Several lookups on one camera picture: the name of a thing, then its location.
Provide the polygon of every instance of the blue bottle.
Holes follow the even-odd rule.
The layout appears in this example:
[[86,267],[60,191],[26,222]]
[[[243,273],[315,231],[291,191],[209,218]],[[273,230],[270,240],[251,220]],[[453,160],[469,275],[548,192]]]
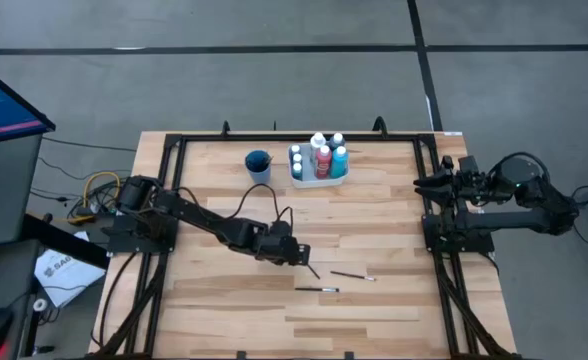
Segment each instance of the blue bottle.
[[332,166],[330,167],[330,177],[332,179],[345,175],[347,170],[347,149],[345,146],[339,146],[332,154]]

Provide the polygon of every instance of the white tray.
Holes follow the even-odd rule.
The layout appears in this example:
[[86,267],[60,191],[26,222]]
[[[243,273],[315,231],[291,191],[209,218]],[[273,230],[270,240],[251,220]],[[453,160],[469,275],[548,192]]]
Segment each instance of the white tray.
[[287,158],[289,159],[289,168],[288,172],[290,174],[290,178],[292,179],[292,184],[295,188],[299,189],[306,189],[306,188],[315,188],[315,187],[325,187],[325,186],[337,186],[341,185],[347,175],[350,172],[349,166],[349,158],[347,158],[347,164],[345,169],[345,175],[339,178],[327,178],[327,179],[317,179],[316,178],[316,167],[312,163],[311,154],[312,154],[312,145],[310,144],[296,144],[301,147],[301,156],[303,157],[303,161],[301,165],[303,166],[303,180],[295,179],[292,176],[292,159],[290,158],[290,149],[287,149]]

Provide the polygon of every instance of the paint bottle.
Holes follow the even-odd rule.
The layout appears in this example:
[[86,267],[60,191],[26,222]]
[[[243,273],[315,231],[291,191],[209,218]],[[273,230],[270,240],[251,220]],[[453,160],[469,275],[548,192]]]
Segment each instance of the paint bottle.
[[294,158],[294,155],[301,153],[301,147],[298,145],[290,146],[290,160]]
[[332,152],[329,146],[323,145],[316,153],[316,178],[325,179],[329,175],[332,164]]
[[303,166],[300,163],[292,165],[292,177],[296,180],[303,180]]
[[292,157],[292,164],[301,164],[301,162],[303,161],[303,155],[301,154],[294,154],[294,157]]
[[330,177],[332,179],[345,175],[347,170],[347,149],[345,146],[339,146],[332,154],[332,166],[330,167]]
[[325,145],[325,142],[325,136],[323,136],[322,133],[316,133],[310,139],[310,146],[312,150],[310,152],[310,159],[312,160],[312,163],[316,162],[316,153],[321,148],[321,146]]
[[330,150],[334,151],[339,146],[345,146],[345,139],[343,138],[343,134],[336,133],[329,141]]

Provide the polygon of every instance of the white bottle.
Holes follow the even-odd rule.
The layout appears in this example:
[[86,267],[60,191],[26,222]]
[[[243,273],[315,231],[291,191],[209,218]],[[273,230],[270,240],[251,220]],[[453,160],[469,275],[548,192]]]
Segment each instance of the white bottle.
[[325,145],[325,143],[325,137],[322,133],[316,133],[310,139],[310,146],[312,150],[310,153],[310,160],[312,160],[312,164],[316,164],[316,153],[321,148],[321,146]]

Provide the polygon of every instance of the white bottle cap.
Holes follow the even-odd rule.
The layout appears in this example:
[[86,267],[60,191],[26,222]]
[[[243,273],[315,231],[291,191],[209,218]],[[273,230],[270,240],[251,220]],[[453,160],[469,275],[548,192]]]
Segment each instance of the white bottle cap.
[[320,147],[325,145],[325,137],[322,133],[316,133],[314,136],[312,136],[312,140],[310,142],[312,143],[312,146]]

